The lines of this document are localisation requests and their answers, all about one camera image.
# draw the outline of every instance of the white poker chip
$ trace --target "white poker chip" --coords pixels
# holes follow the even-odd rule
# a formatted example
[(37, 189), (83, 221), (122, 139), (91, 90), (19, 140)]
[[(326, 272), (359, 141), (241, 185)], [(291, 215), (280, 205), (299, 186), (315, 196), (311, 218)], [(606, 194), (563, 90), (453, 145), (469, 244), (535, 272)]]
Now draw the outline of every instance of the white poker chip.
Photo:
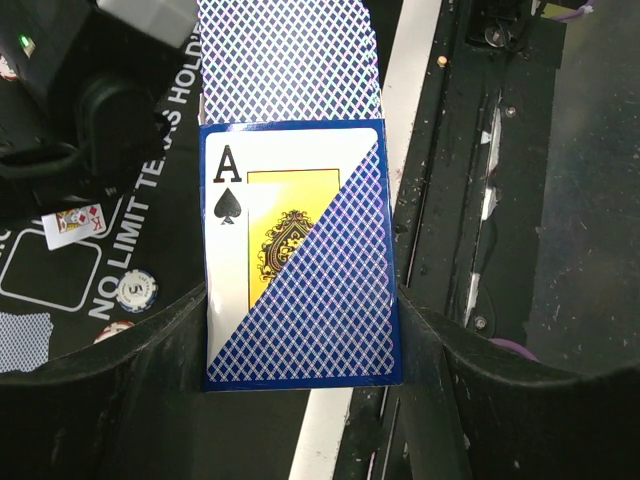
[(10, 82), (18, 79), (16, 72), (9, 67), (7, 60), (2, 55), (0, 55), (0, 77)]
[(158, 294), (155, 278), (143, 270), (131, 270), (118, 283), (116, 300), (130, 313), (140, 313), (149, 309)]
[(100, 335), (98, 335), (96, 337), (96, 339), (93, 341), (93, 343), (95, 345), (96, 343), (99, 343), (99, 342), (101, 342), (103, 340), (106, 340), (107, 338), (111, 338), (111, 337), (119, 334), (120, 332), (124, 332), (125, 330), (127, 330), (128, 328), (131, 328), (131, 327), (133, 327), (133, 323), (127, 322), (126, 320), (121, 320), (119, 322), (113, 322), (108, 327), (106, 327), (104, 330), (102, 330)]

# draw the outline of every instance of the black ornate emblem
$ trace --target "black ornate emblem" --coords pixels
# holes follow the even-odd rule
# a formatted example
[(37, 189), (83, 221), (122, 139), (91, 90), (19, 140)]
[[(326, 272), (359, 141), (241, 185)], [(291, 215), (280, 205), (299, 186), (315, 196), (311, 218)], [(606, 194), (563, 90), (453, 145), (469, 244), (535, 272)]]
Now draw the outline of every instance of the black ornate emblem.
[(307, 212), (283, 212), (277, 225), (266, 233), (268, 240), (262, 244), (258, 253), (260, 280), (271, 282), (276, 278), (312, 228), (313, 222)]

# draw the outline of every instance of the spade symbol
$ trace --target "spade symbol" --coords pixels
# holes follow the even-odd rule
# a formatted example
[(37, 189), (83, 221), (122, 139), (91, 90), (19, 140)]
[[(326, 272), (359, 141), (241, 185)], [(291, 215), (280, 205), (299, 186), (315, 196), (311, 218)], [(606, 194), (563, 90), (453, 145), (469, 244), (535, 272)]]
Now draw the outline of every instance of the spade symbol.
[(213, 213), (218, 218), (224, 218), (221, 225), (233, 225), (233, 220), (230, 217), (238, 217), (242, 213), (242, 208), (238, 203), (238, 199), (227, 188), (218, 203), (216, 203)]

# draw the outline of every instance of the yellow rectangle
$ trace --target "yellow rectangle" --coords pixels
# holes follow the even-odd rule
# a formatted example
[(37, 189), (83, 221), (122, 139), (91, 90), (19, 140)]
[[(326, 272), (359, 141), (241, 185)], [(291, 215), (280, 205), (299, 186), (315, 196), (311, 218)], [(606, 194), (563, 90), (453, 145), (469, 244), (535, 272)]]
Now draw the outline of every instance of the yellow rectangle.
[(340, 191), (340, 171), (249, 172), (249, 308)]

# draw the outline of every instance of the gray floor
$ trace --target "gray floor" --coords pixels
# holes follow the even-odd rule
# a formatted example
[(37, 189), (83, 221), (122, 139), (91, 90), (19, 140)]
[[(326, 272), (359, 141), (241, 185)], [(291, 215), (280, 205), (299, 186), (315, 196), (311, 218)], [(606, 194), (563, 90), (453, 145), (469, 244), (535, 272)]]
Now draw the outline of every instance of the gray floor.
[(568, 26), (528, 347), (594, 373), (640, 358), (640, 9)]

